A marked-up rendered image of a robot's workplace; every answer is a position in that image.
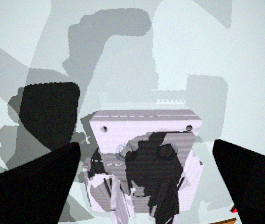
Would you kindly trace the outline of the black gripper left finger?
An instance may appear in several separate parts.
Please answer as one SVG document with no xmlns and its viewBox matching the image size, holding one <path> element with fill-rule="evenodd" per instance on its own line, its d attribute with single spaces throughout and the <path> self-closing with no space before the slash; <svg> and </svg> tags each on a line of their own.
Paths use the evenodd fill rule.
<svg viewBox="0 0 265 224">
<path fill-rule="evenodd" d="M 0 173 L 0 224 L 57 224 L 80 163 L 72 141 Z"/>
</svg>

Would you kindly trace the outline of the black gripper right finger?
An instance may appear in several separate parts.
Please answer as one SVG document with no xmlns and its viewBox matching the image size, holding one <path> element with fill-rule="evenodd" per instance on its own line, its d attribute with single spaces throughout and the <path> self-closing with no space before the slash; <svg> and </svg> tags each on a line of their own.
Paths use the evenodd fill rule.
<svg viewBox="0 0 265 224">
<path fill-rule="evenodd" d="M 265 224 L 265 155 L 214 140 L 212 155 L 241 224 Z"/>
</svg>

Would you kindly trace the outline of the red flat bar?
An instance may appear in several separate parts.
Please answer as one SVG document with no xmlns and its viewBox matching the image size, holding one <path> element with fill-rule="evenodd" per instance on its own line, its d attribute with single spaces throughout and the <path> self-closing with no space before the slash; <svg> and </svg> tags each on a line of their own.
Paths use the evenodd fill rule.
<svg viewBox="0 0 265 224">
<path fill-rule="evenodd" d="M 230 210 L 230 212 L 234 212 L 234 213 L 236 213 L 237 212 L 237 210 L 236 210 L 236 206 L 233 206 L 233 208 L 232 208 L 232 210 Z"/>
</svg>

